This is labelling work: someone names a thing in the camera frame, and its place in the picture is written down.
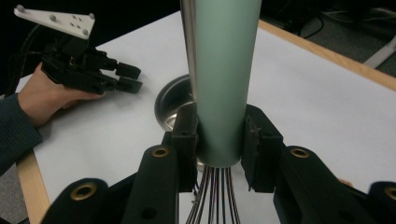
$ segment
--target silver bowl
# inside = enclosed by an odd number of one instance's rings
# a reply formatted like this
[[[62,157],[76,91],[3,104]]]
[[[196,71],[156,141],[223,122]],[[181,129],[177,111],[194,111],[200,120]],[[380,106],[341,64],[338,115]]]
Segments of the silver bowl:
[[[161,127],[170,132],[173,130],[178,109],[192,104],[190,76],[178,77],[163,87],[155,100],[155,117]]]

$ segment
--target black cable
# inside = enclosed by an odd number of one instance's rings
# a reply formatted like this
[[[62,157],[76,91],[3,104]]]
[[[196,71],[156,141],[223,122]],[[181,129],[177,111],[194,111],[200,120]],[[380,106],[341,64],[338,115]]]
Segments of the black cable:
[[[26,57],[28,55],[37,55],[38,52],[29,52],[29,48],[32,46],[33,41],[37,35],[41,32],[43,26],[37,24],[26,36],[21,46],[20,52],[12,55],[9,59],[8,68],[8,85],[6,87],[5,96],[12,95],[15,93],[20,79],[23,76],[24,67],[26,65]]]
[[[323,19],[320,17],[320,15],[318,15],[317,18],[318,18],[319,21],[320,21],[320,27],[319,27],[315,32],[313,32],[312,34],[304,36],[304,39],[307,39],[307,38],[309,38],[309,37],[311,37],[311,36],[313,36],[313,35],[319,33],[319,32],[323,29],[323,27],[324,27],[324,21],[323,21]]]

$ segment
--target gray carpet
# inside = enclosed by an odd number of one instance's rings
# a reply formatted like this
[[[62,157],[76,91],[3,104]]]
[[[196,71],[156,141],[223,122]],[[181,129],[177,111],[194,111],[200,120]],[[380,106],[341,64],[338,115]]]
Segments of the gray carpet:
[[[357,62],[365,62],[396,35],[396,27],[384,25],[381,21],[353,24],[342,15],[337,16],[322,15],[323,29],[311,36],[309,40]],[[270,19],[267,21],[279,25]],[[319,20],[313,19],[303,28],[301,35],[312,34],[319,27]],[[396,54],[393,54],[377,69],[396,77]],[[17,170],[13,166],[0,178],[0,217],[11,223],[18,223],[26,216]]]

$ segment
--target wooden table edge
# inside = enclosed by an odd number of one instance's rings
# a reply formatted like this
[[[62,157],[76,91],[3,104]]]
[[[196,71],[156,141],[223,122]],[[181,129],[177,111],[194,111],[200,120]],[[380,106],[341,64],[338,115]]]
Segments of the wooden table edge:
[[[309,42],[297,35],[288,33],[265,21],[259,21],[259,27],[273,35],[306,49],[319,57],[336,63],[346,69],[367,77],[372,81],[396,91],[396,78],[371,68],[362,63],[353,61],[329,49],[325,49],[315,43]],[[35,153],[32,150],[17,162],[21,188],[26,204],[26,209],[32,224],[40,223],[50,207],[50,200],[44,185],[43,178],[38,167]]]

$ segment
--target sleeve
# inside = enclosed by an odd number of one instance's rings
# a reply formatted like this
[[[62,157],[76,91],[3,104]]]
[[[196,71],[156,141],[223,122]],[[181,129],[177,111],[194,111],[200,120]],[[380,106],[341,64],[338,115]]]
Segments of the sleeve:
[[[22,111],[18,95],[0,100],[0,176],[29,148],[42,142],[42,137]]]

